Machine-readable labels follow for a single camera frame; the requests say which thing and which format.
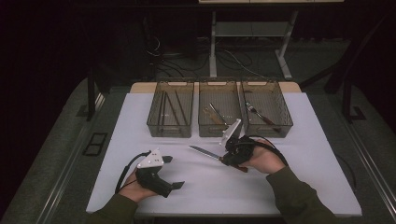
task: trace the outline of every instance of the hand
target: hand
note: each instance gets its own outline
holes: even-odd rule
[[[257,140],[258,142],[264,143],[266,145],[270,145],[268,141],[265,140]],[[265,174],[273,174],[286,165],[282,162],[282,160],[272,151],[264,148],[264,147],[254,147],[253,156],[249,161],[239,164],[239,166],[252,166],[256,168],[256,170],[265,173]]]
[[[128,178],[126,178],[125,184],[121,188],[119,194],[131,199],[136,203],[139,203],[147,197],[157,195],[157,193],[151,191],[150,189],[143,188],[137,182],[135,173],[136,168],[134,168],[134,171],[128,176]]]

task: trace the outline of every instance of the black wire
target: black wire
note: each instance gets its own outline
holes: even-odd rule
[[[197,68],[184,68],[184,67],[181,67],[180,65],[178,65],[176,63],[169,62],[168,60],[163,60],[163,61],[165,63],[171,63],[171,64],[173,64],[174,66],[178,67],[181,70],[193,72],[193,71],[197,71],[197,70],[200,70],[200,69],[204,68],[206,63],[207,63],[207,61],[208,61],[208,59],[209,59],[209,54],[207,54],[207,56],[205,57],[205,60],[204,60],[203,64],[200,65]]]
[[[128,184],[125,184],[124,186],[122,186],[122,188],[120,188],[120,190],[122,190],[123,188],[127,187],[127,186],[130,185],[130,184],[133,184],[134,182],[136,182],[136,180],[133,180],[133,181],[129,182]]]
[[[160,63],[160,65],[168,67],[168,68],[172,68],[173,70],[177,71],[180,74],[181,77],[184,77],[183,74],[177,68],[172,67],[172,66],[167,65],[167,64],[163,64],[163,63]]]
[[[236,58],[236,56],[235,56],[235,54],[236,53],[240,53],[240,54],[243,54],[243,55],[245,55],[245,57],[248,59],[248,63],[242,63],[242,61],[240,60],[240,59],[238,59],[238,61],[236,61],[235,60],[235,58],[234,57],[232,57],[231,56],[231,59],[227,59],[227,58],[225,58],[225,57],[223,57],[223,56],[221,56],[221,55],[219,55],[220,57],[223,57],[224,58],[224,60],[225,61],[227,61],[227,62],[229,62],[229,63],[235,63],[235,64],[237,64],[237,65],[239,65],[239,66],[245,66],[245,67],[247,67],[247,66],[251,66],[252,64],[253,64],[253,60],[251,59],[251,57],[250,56],[248,56],[248,54],[246,54],[245,52],[227,52],[227,51],[229,51],[229,50],[227,50],[227,49],[219,49],[219,52],[225,52],[225,53],[227,53],[226,55],[230,55],[230,54],[232,54],[235,58]]]
[[[276,148],[275,145],[274,145],[270,140],[268,140],[268,139],[265,138],[265,137],[262,137],[262,136],[259,136],[259,135],[255,135],[255,134],[250,135],[250,136],[248,136],[248,137],[258,137],[258,138],[262,138],[262,139],[264,139],[265,141],[267,141],[269,144],[271,144],[272,147]]]
[[[135,156],[135,157],[128,163],[127,166],[124,167],[124,169],[123,169],[123,171],[122,171],[122,174],[120,175],[119,182],[117,183],[117,186],[116,186],[116,190],[115,190],[116,193],[120,192],[121,183],[122,183],[123,179],[125,178],[126,173],[128,173],[128,170],[129,170],[129,168],[131,167],[132,163],[134,163],[134,161],[136,161],[139,157],[142,157],[142,156],[147,157],[147,155],[148,155],[150,152],[151,152],[151,151],[149,151],[149,152],[144,152],[144,153],[140,153],[139,155]]]
[[[160,71],[162,71],[162,72],[164,72],[166,75],[168,75],[169,77],[172,77],[172,75],[170,74],[170,73],[168,73],[168,72],[166,72],[165,70],[163,70],[163,69],[161,69],[161,68],[156,68],[157,70],[160,70]]]
[[[335,153],[334,153],[334,155],[335,155],[336,158],[340,159],[340,160],[346,165],[346,167],[349,169],[349,172],[350,172],[350,174],[352,175],[352,187],[353,187],[353,192],[357,192],[357,191],[358,191],[358,189],[357,189],[357,181],[356,181],[356,176],[355,176],[355,173],[353,172],[352,167],[351,167],[351,166],[349,165],[349,163],[347,163],[347,161],[344,160],[344,158],[342,158],[340,155],[335,154]]]

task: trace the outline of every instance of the wrist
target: wrist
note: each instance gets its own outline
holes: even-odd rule
[[[144,196],[142,193],[135,191],[135,190],[130,190],[130,189],[122,189],[119,192],[119,195],[122,195],[126,198],[129,198],[130,200],[140,203],[144,199]]]

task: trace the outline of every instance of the person's right hand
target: person's right hand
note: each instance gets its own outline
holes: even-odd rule
[[[257,141],[271,146],[265,140],[259,139]],[[273,174],[284,168],[286,165],[272,151],[264,147],[254,147],[253,156],[250,158],[250,160],[239,164],[239,166],[251,166],[262,173]]]

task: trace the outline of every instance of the metal rod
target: metal rod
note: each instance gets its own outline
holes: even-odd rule
[[[212,103],[209,103],[210,107],[215,111],[215,113],[219,116],[219,118],[224,122],[225,125],[227,124],[227,121],[222,117],[222,115],[218,112],[218,110],[212,105]]]

